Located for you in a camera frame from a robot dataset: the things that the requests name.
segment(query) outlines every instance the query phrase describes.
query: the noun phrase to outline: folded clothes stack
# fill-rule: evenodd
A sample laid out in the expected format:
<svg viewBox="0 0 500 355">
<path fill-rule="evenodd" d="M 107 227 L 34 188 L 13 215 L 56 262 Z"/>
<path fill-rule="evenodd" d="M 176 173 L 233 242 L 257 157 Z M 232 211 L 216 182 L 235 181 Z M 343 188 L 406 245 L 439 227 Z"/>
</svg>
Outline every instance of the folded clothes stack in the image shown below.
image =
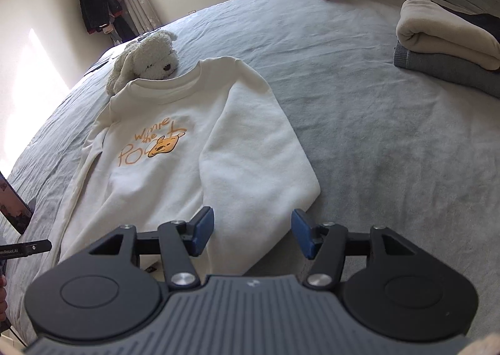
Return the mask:
<svg viewBox="0 0 500 355">
<path fill-rule="evenodd" d="M 394 65 L 475 87 L 500 98 L 500 19 L 464 14 L 430 0 L 406 0 Z"/>
</svg>

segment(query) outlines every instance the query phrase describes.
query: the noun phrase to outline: person's hand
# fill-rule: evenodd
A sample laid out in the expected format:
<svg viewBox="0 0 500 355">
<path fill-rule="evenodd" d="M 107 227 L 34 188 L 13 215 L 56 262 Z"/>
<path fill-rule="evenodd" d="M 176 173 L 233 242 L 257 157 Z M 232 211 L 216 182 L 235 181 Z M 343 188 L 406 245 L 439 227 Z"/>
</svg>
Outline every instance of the person's hand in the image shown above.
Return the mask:
<svg viewBox="0 0 500 355">
<path fill-rule="evenodd" d="M 5 314 L 7 310 L 7 290 L 5 290 L 5 286 L 7 286 L 7 279 L 3 274 L 0 278 L 0 322 L 5 321 L 5 319 L 7 318 L 7 314 Z"/>
</svg>

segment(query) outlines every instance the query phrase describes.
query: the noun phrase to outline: stuffed toy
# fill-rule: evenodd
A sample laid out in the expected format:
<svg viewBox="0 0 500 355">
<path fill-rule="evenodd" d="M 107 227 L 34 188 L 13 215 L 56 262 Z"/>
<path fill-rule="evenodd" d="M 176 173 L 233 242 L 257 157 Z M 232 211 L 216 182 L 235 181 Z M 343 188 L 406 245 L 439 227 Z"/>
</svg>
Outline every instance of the stuffed toy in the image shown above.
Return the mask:
<svg viewBox="0 0 500 355">
<path fill-rule="evenodd" d="M 156 30 L 142 39 L 133 40 L 114 62 L 113 70 L 106 84 L 106 92 L 113 96 L 131 80 L 141 78 L 163 80 L 170 76 L 179 64 L 172 41 L 177 35 Z"/>
</svg>

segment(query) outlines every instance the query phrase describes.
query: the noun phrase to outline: black jacket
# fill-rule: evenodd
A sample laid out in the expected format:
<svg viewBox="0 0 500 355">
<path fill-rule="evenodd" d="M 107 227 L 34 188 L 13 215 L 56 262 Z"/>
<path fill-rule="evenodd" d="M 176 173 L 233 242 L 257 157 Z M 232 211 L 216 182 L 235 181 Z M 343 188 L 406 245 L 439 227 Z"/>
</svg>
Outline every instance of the black jacket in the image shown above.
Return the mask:
<svg viewBox="0 0 500 355">
<path fill-rule="evenodd" d="M 89 34 L 102 31 L 109 25 L 109 13 L 114 17 L 122 14 L 122 7 L 118 0 L 80 0 L 83 22 Z"/>
</svg>

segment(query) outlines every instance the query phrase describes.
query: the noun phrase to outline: folded beige blanket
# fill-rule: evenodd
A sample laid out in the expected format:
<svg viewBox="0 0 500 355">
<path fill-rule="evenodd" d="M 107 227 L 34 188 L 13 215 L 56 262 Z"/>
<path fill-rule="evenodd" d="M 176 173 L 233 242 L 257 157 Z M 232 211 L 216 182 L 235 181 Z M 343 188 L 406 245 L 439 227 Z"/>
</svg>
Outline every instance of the folded beige blanket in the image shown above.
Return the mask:
<svg viewBox="0 0 500 355">
<path fill-rule="evenodd" d="M 403 3 L 396 35 L 410 51 L 461 57 L 487 70 L 500 67 L 500 44 L 492 34 L 430 0 Z"/>
</svg>

